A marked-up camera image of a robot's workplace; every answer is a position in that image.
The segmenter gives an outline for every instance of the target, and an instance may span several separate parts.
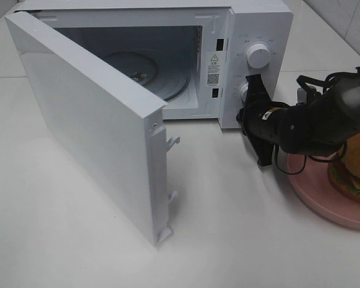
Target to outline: cable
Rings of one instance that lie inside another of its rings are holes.
[[[341,159],[345,156],[345,154],[346,154],[346,152],[347,152],[347,148],[348,148],[348,144],[347,144],[347,142],[345,141],[345,142],[343,143],[343,151],[341,152],[341,154],[340,154],[338,157],[333,158],[333,159],[330,159],[330,160],[318,159],[318,158],[314,158],[313,156],[308,156],[308,157],[309,157],[311,160],[316,161],[316,162],[320,162],[320,163],[332,163],[332,162],[336,162],[336,161],[341,160]]]
[[[297,172],[293,172],[293,173],[290,173],[290,172],[287,172],[285,170],[283,170],[282,168],[279,167],[278,163],[277,163],[277,158],[278,158],[278,150],[279,150],[279,146],[278,145],[275,145],[275,154],[274,154],[274,162],[275,162],[275,165],[277,167],[278,170],[282,171],[283,173],[287,174],[287,175],[297,175],[297,174],[300,174],[304,168],[305,168],[305,164],[307,163],[307,156],[304,155],[304,163],[302,165],[302,168],[297,171]]]

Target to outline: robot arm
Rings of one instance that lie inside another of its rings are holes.
[[[244,108],[237,115],[260,166],[272,164],[274,146],[286,153],[329,156],[360,132],[360,67],[330,74],[325,81],[305,76],[298,83],[307,101],[289,106],[272,101],[261,75],[247,76]],[[308,84],[323,87],[323,94]]]

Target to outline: white microwave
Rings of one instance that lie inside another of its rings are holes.
[[[7,16],[46,125],[134,225],[168,227],[165,119],[239,128],[245,77],[272,96],[292,14],[281,0],[27,0]]]

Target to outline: hamburger bun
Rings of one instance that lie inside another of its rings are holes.
[[[347,144],[341,161],[328,164],[328,178],[341,194],[360,202],[360,133],[350,138]]]

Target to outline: open microwave door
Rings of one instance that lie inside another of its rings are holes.
[[[7,24],[49,130],[159,243],[170,234],[166,102],[26,12]]]

